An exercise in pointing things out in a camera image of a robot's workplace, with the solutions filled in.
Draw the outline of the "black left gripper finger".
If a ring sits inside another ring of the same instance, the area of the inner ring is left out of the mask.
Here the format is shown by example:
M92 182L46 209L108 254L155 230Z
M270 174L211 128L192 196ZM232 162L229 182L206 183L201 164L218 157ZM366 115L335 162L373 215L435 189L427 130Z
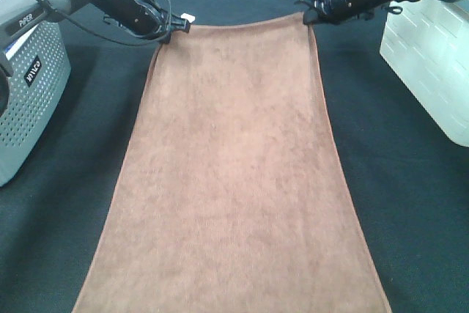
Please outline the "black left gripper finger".
M179 22L172 22L170 25L167 26L166 32L164 35L160 38L160 42L163 44L169 44L171 41L171 35L173 32L183 32L183 33L188 33L191 29L191 23L186 20L182 19Z

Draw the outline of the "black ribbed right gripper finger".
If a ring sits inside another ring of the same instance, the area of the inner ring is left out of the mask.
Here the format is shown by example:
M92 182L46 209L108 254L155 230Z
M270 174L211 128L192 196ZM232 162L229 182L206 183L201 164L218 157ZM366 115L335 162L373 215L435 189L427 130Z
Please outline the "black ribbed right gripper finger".
M307 9L303 13L303 23L304 24L319 24L323 23L325 20L320 12L317 12L315 9Z

